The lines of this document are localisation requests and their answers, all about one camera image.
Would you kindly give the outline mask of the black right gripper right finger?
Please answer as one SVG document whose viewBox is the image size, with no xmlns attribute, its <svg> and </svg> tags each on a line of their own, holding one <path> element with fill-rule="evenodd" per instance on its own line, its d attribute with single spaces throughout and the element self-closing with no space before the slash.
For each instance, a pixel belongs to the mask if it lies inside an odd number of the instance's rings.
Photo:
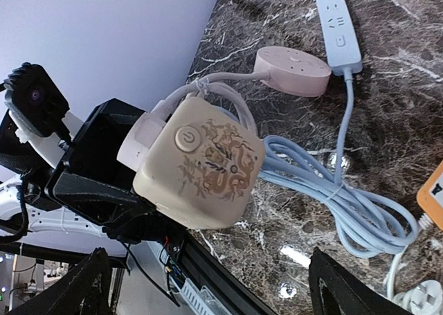
<svg viewBox="0 0 443 315">
<path fill-rule="evenodd" d="M 408 313 L 371 290 L 319 248 L 311 256 L 309 288 L 313 312 L 317 315 Z"/>
</svg>

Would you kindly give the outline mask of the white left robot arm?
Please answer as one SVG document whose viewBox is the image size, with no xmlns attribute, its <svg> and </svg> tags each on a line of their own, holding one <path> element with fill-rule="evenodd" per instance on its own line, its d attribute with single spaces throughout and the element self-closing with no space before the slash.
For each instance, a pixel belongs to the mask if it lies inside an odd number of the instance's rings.
<svg viewBox="0 0 443 315">
<path fill-rule="evenodd" d="M 27 233 L 66 231 L 126 244 L 164 242 L 169 225 L 132 187 L 134 172 L 117 159 L 140 109 L 117 99 L 64 125 L 72 143 L 41 138 L 11 111 L 1 123 L 1 164 L 15 176 L 1 184 L 1 228 L 16 242 Z"/>
</svg>

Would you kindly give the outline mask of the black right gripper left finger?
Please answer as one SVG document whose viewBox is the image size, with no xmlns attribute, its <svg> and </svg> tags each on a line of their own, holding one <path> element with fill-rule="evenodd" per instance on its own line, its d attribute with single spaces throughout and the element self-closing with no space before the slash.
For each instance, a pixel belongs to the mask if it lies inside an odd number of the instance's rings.
<svg viewBox="0 0 443 315">
<path fill-rule="evenodd" d="M 111 314 L 111 265 L 107 252 L 97 248 L 54 285 L 9 314 Z"/>
</svg>

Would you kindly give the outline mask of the beige cube socket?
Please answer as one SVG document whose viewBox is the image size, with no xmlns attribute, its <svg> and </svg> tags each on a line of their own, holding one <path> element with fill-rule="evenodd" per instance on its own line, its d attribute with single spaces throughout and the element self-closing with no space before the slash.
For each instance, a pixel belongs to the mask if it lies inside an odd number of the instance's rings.
<svg viewBox="0 0 443 315">
<path fill-rule="evenodd" d="M 188 98 L 149 149 L 133 189 L 187 228 L 226 228 L 242 216 L 264 157 L 253 132 Z"/>
</svg>

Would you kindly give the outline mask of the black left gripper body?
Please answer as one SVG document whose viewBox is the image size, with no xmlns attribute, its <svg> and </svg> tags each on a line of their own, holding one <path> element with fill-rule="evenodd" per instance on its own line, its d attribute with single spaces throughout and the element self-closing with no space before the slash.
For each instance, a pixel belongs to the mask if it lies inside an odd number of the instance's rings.
<svg viewBox="0 0 443 315">
<path fill-rule="evenodd" d="M 1 166 L 18 175 L 18 211 L 7 218 L 8 230 L 23 228 L 34 208 L 51 212 L 67 208 L 87 225 L 95 224 L 120 242 L 163 239 L 163 217 L 132 189 L 134 171 L 118 162 L 117 153 L 142 110 L 111 99 L 94 108 L 73 145 L 51 167 L 15 135 L 10 116 L 1 121 Z"/>
</svg>

